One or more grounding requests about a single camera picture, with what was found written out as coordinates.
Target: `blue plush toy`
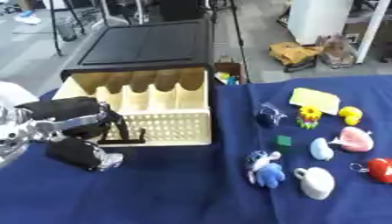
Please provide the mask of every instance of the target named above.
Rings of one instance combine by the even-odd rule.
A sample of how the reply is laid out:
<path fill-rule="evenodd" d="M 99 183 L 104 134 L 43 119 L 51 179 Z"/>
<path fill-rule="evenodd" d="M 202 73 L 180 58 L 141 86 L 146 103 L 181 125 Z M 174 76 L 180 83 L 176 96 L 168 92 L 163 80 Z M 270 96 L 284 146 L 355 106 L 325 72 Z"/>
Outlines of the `blue plush toy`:
<path fill-rule="evenodd" d="M 271 160 L 277 160 L 282 155 L 274 151 L 271 155 L 262 150 L 252 152 L 246 159 L 246 168 L 248 170 L 248 179 L 251 184 L 277 188 L 279 182 L 285 180 L 282 166 L 276 163 L 270 163 Z"/>

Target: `white mug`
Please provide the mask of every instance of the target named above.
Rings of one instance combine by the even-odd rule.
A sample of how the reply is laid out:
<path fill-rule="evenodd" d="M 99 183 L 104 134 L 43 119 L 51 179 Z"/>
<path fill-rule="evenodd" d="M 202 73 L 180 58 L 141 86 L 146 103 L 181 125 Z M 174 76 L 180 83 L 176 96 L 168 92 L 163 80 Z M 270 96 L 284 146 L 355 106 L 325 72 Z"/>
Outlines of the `white mug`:
<path fill-rule="evenodd" d="M 308 170 L 297 168 L 294 175 L 301 180 L 304 194 L 314 200 L 326 199 L 335 187 L 333 175 L 322 168 L 312 167 Z"/>

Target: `blue tablecloth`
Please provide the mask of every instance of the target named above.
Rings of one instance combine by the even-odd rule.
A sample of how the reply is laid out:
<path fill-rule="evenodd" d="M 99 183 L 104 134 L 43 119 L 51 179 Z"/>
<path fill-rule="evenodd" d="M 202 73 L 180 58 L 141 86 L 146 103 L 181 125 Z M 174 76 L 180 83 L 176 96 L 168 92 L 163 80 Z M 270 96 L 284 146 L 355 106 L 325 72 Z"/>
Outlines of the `blue tablecloth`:
<path fill-rule="evenodd" d="M 336 94 L 342 106 L 365 116 L 359 127 L 374 132 L 374 150 L 348 153 L 335 147 L 329 162 L 312 159 L 316 137 L 333 139 L 344 123 L 324 115 L 315 130 L 295 125 L 297 108 L 288 100 L 293 88 Z M 390 223 L 392 186 L 349 169 L 352 162 L 392 158 L 392 76 L 298 79 L 274 84 L 216 89 L 220 143 L 202 147 L 122 149 L 128 160 L 118 169 L 90 173 L 44 156 L 34 144 L 0 170 L 1 223 Z M 290 118 L 273 130 L 261 129 L 252 114 L 271 102 Z M 287 180 L 277 189 L 250 185 L 243 158 L 251 151 L 275 149 L 276 135 L 293 139 L 281 164 Z M 309 199 L 292 175 L 295 168 L 324 167 L 336 188 L 322 201 Z"/>

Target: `white cabinet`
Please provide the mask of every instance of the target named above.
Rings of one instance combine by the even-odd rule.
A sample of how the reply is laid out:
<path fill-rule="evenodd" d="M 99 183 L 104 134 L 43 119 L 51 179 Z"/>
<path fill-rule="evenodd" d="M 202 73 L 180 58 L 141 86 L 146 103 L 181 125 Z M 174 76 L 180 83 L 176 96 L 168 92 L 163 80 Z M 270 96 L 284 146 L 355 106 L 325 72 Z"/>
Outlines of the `white cabinet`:
<path fill-rule="evenodd" d="M 45 8 L 47 10 L 51 9 L 51 4 L 49 0 L 42 0 L 42 2 L 44 2 Z M 67 8 L 63 0 L 53 0 L 53 6 L 55 10 L 63 10 Z"/>
<path fill-rule="evenodd" d="M 353 0 L 293 0 L 289 30 L 300 45 L 314 45 L 318 36 L 341 34 Z"/>

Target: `red toy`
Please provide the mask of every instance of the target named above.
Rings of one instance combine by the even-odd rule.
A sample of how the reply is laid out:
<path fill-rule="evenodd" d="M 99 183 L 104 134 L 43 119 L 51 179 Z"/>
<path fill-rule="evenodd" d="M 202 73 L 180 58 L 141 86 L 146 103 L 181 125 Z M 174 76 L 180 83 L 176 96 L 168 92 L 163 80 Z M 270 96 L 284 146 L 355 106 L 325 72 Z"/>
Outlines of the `red toy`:
<path fill-rule="evenodd" d="M 392 158 L 373 158 L 367 161 L 367 168 L 362 168 L 360 164 L 350 164 L 350 167 L 357 172 L 368 172 L 382 183 L 392 183 Z"/>

